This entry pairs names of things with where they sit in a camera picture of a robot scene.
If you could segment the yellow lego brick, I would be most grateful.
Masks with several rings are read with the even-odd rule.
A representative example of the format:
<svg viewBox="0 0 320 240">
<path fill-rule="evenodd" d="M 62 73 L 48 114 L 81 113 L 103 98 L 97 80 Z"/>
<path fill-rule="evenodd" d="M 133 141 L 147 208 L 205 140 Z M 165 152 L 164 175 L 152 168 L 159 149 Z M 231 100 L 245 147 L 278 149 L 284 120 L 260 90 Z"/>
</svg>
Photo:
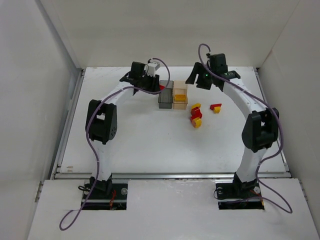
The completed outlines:
<svg viewBox="0 0 320 240">
<path fill-rule="evenodd" d="M 213 108 L 213 112 L 214 112 L 215 114 L 220 113 L 220 111 L 221 111 L 221 107 L 220 107 L 220 106 L 215 106 L 215 107 Z"/>
<path fill-rule="evenodd" d="M 185 94 L 175 94 L 174 101 L 175 102 L 185 102 L 187 100 L 187 96 Z"/>
</svg>

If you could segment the red curved lego brick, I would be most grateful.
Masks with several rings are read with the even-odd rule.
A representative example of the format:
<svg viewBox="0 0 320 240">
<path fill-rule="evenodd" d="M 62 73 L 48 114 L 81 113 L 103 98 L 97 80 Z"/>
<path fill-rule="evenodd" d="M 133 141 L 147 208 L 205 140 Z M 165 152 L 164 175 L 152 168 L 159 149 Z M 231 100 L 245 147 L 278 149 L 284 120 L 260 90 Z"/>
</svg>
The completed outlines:
<svg viewBox="0 0 320 240">
<path fill-rule="evenodd" d="M 210 109 L 211 109 L 211 110 L 214 110 L 214 108 L 220 108 L 221 106 L 222 106 L 221 103 L 211 104 L 211 105 L 210 105 Z"/>
</svg>

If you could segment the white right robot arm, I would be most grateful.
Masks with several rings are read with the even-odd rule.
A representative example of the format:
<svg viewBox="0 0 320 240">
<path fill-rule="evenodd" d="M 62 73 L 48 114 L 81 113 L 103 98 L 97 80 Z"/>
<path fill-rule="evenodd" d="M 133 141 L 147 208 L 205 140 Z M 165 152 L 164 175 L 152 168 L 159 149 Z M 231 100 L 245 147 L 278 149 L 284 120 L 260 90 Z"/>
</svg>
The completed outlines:
<svg viewBox="0 0 320 240">
<path fill-rule="evenodd" d="M 241 133 L 244 153 L 231 183 L 216 184 L 219 200 L 245 199 L 255 195 L 259 188 L 257 169 L 273 143 L 278 139 L 278 111 L 269 109 L 252 97 L 241 76 L 227 66 L 223 53 L 207 53 L 207 62 L 196 62 L 186 84 L 210 90 L 216 86 L 239 108 L 245 118 Z"/>
</svg>

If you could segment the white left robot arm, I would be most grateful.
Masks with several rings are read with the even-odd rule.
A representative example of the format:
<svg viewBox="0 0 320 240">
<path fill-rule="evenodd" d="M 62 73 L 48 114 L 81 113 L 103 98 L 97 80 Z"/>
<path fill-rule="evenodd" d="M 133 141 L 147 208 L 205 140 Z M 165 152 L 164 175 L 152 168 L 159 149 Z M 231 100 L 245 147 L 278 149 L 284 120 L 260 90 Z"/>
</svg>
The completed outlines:
<svg viewBox="0 0 320 240">
<path fill-rule="evenodd" d="M 160 93 L 160 76 L 156 74 L 159 67 L 160 63 L 155 59 L 150 59 L 146 64 L 134 61 L 130 71 L 106 97 L 89 102 L 85 132 L 96 160 L 96 167 L 89 179 L 92 193 L 107 196 L 112 191 L 112 173 L 106 147 L 118 130 L 118 108 L 138 91 Z"/>
</svg>

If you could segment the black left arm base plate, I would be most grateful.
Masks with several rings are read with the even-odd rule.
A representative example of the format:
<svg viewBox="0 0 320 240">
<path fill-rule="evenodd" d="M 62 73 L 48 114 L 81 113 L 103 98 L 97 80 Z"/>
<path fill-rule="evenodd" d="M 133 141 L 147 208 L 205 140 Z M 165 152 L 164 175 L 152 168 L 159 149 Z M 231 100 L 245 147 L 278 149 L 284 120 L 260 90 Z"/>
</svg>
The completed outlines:
<svg viewBox="0 0 320 240">
<path fill-rule="evenodd" d="M 94 189 L 91 195 L 86 200 L 90 192 L 90 183 L 84 186 L 78 186 L 82 191 L 82 200 L 80 206 L 83 205 L 84 211 L 123 211 L 127 209 L 128 184 L 127 183 L 113 183 L 111 188 L 107 191 Z"/>
</svg>

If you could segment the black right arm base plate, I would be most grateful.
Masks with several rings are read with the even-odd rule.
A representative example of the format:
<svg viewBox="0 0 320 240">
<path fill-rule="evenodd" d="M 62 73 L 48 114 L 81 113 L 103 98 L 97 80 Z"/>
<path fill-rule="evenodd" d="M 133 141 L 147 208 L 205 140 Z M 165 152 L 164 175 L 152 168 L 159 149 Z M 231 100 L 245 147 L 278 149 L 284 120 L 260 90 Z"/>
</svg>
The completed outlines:
<svg viewBox="0 0 320 240">
<path fill-rule="evenodd" d="M 243 188 L 235 182 L 217 182 L 214 197 L 218 201 L 219 210 L 264 210 L 261 189 L 255 181 Z"/>
</svg>

